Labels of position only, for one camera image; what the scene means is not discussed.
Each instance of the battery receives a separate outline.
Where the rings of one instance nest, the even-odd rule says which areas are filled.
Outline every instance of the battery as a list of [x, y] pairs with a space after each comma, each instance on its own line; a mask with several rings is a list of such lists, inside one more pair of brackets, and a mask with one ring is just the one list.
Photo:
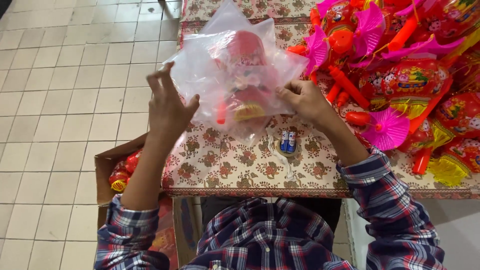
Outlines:
[[280, 141], [280, 150], [282, 152], [287, 152], [288, 147], [288, 131], [282, 131], [282, 140]]
[[293, 152], [295, 152], [295, 148], [297, 147], [295, 144], [295, 135], [296, 133], [291, 131], [289, 132], [288, 134], [288, 146], [287, 146], [287, 153], [288, 154], [291, 154]]

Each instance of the plastic bag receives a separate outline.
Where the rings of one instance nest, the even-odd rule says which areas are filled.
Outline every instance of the plastic bag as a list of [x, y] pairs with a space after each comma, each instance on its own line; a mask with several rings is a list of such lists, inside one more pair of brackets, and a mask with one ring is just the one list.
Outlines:
[[225, 1], [200, 34], [183, 41], [166, 62], [175, 61], [171, 76], [186, 100], [200, 95], [193, 122], [250, 146], [270, 116], [294, 113], [275, 88], [298, 78], [308, 59], [276, 48], [273, 19], [251, 25], [235, 3]]

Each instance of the cardboard box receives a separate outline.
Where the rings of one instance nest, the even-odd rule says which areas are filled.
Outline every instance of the cardboard box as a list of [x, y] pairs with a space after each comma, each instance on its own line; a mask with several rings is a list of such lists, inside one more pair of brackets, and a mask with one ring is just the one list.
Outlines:
[[[119, 145], [113, 149], [105, 151], [95, 156], [95, 173], [96, 173], [96, 201], [98, 204], [98, 228], [105, 224], [107, 217], [108, 204], [112, 198], [118, 193], [111, 189], [108, 183], [113, 168], [118, 159], [127, 157], [138, 149], [142, 148], [145, 143], [147, 133], [126, 143]], [[159, 190], [159, 201], [165, 199], [166, 194], [163, 190]], [[195, 226], [195, 212], [193, 210], [193, 198], [175, 198], [172, 199], [173, 210], [173, 230], [175, 232], [175, 246], [178, 257], [178, 268], [189, 263], [196, 257], [197, 244], [200, 240], [200, 233]], [[159, 226], [157, 232], [165, 230]]]

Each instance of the shirt sleeve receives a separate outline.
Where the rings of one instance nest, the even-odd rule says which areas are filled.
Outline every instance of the shirt sleeve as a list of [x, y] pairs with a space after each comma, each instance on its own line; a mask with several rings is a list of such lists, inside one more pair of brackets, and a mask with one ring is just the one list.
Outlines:
[[388, 157], [376, 147], [355, 165], [337, 170], [360, 205], [358, 215], [371, 224], [367, 269], [445, 269], [444, 251], [427, 210], [413, 199], [408, 185], [391, 171]]
[[148, 250], [158, 227], [158, 209], [128, 210], [120, 198], [113, 197], [105, 225], [98, 230], [95, 269], [167, 270], [168, 257]]

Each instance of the finger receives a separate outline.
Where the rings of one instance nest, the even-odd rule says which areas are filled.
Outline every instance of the finger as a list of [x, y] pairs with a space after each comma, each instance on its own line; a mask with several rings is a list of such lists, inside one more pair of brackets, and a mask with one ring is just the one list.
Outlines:
[[193, 115], [197, 111], [198, 107], [200, 106], [199, 100], [200, 100], [200, 96], [198, 94], [196, 94], [196, 95], [193, 96], [193, 98], [190, 99], [187, 106], [185, 106], [185, 108], [187, 109], [187, 111], [190, 115], [190, 118], [193, 117]]
[[166, 63], [161, 70], [158, 72], [158, 76], [160, 81], [162, 82], [162, 87], [167, 93], [175, 93], [177, 94], [177, 89], [173, 84], [172, 77], [170, 77], [170, 71], [173, 67], [175, 62], [168, 62]]
[[297, 105], [299, 100], [300, 100], [300, 96], [293, 93], [292, 91], [286, 89], [286, 88], [281, 88], [281, 87], [277, 87], [276, 89], [276, 94], [278, 95], [278, 97], [280, 99], [282, 99], [283, 101], [285, 101], [286, 103], [288, 104], [291, 104], [291, 105]]
[[284, 86], [284, 88], [292, 91], [295, 94], [300, 94], [302, 87], [305, 85], [306, 81], [302, 80], [291, 80], [287, 82]]
[[162, 91], [162, 87], [160, 86], [160, 83], [158, 81], [158, 73], [159, 71], [147, 76], [148, 85], [150, 86], [150, 89], [152, 89], [154, 95], [158, 95]]

